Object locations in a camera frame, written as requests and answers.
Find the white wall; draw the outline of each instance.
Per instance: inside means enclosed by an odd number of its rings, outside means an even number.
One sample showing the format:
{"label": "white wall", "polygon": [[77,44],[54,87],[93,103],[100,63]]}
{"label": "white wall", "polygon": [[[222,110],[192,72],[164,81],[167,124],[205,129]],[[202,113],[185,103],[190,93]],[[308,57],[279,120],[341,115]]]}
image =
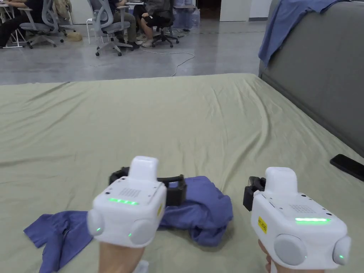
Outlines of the white wall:
{"label": "white wall", "polygon": [[248,21],[251,0],[221,0],[220,22]]}
{"label": "white wall", "polygon": [[268,17],[271,2],[272,0],[252,0],[249,17]]}
{"label": "white wall", "polygon": [[71,0],[72,21],[74,24],[86,24],[86,20],[92,17],[92,11],[87,0]]}

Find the yellow label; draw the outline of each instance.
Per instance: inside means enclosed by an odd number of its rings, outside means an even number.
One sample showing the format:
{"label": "yellow label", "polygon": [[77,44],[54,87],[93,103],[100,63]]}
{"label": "yellow label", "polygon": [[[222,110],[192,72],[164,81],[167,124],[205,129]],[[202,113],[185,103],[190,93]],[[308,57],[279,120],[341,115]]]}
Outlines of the yellow label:
{"label": "yellow label", "polygon": [[260,226],[260,228],[263,230],[263,232],[265,234],[267,234],[267,230],[268,230],[268,226],[267,224],[264,222],[264,220],[262,218],[258,218],[258,226]]}
{"label": "yellow label", "polygon": [[159,214],[161,213],[162,211],[162,204],[159,206],[159,209],[158,209],[158,212],[157,212],[157,217],[159,216]]}

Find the white cable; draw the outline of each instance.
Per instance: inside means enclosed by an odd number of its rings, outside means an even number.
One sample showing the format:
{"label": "white cable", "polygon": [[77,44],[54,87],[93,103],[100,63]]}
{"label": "white cable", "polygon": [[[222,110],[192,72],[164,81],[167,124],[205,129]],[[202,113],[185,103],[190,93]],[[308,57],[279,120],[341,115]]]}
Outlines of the white cable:
{"label": "white cable", "polygon": [[149,52],[149,53],[155,53],[155,54],[189,54],[189,55],[192,55],[192,57],[188,58],[188,59],[187,59],[187,60],[185,60],[183,63],[180,63],[179,65],[177,65],[177,66],[176,66],[176,70],[174,71],[174,74],[173,74],[171,77],[173,77],[174,75],[176,75],[176,74],[177,74],[177,68],[178,68],[179,66],[181,66],[181,65],[183,65],[185,62],[187,62],[187,61],[189,61],[189,60],[191,60],[191,59],[195,58],[195,55],[194,55],[194,54],[192,54],[192,53],[188,53],[188,52],[171,52],[171,53],[161,53],[161,52],[147,51],[147,50],[143,50],[143,49],[142,49],[142,51],[144,51],[144,52]]}

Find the desk leg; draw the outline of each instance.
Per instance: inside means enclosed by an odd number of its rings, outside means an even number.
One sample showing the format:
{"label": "desk leg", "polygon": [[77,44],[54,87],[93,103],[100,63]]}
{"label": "desk leg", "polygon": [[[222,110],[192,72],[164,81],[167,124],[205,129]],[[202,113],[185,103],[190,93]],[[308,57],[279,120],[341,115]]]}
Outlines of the desk leg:
{"label": "desk leg", "polygon": [[[8,12],[8,10],[6,8],[4,8],[5,12],[8,14],[9,18],[15,18],[15,14],[14,14],[14,8],[11,8],[11,14]],[[12,35],[13,39],[15,40],[15,44],[16,46],[4,46],[3,48],[23,48],[22,45],[20,45],[19,42],[19,36],[18,33],[21,35],[21,37],[23,38],[24,42],[26,42],[26,40],[24,39],[23,35],[20,33],[20,31],[18,29],[15,30],[15,37]]]}

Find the blue cloth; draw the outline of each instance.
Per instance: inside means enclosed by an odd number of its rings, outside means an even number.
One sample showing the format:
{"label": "blue cloth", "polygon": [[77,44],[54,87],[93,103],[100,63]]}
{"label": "blue cloth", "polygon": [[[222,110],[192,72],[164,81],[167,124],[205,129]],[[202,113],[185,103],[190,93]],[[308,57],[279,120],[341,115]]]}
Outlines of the blue cloth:
{"label": "blue cloth", "polygon": [[[205,176],[185,181],[186,201],[179,207],[166,208],[160,228],[188,230],[199,245],[217,246],[233,219],[230,197],[223,195]],[[39,273],[57,272],[92,240],[87,211],[43,214],[24,233],[37,248],[46,244]]]}
{"label": "blue cloth", "polygon": [[46,244],[39,273],[58,272],[92,240],[87,211],[43,214],[24,233],[37,248]]}
{"label": "blue cloth", "polygon": [[217,246],[233,219],[231,199],[205,176],[185,179],[186,201],[166,208],[160,228],[188,230],[193,241],[202,246]]}
{"label": "blue cloth", "polygon": [[347,0],[281,0],[272,14],[259,58],[268,66],[271,56],[280,48],[289,32],[308,12],[324,13],[333,4]]}

